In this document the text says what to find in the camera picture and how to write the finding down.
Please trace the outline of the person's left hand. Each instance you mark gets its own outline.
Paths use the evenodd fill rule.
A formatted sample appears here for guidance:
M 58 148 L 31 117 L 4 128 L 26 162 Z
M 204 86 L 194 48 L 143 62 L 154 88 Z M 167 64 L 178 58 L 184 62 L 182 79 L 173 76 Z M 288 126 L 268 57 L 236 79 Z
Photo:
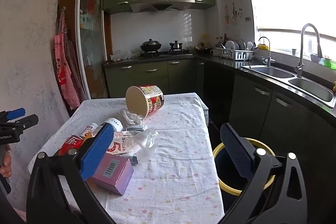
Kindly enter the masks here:
M 1 160 L 0 173 L 3 177 L 11 177 L 11 155 L 10 155 L 10 146 L 7 144 L 5 147 L 5 154 Z

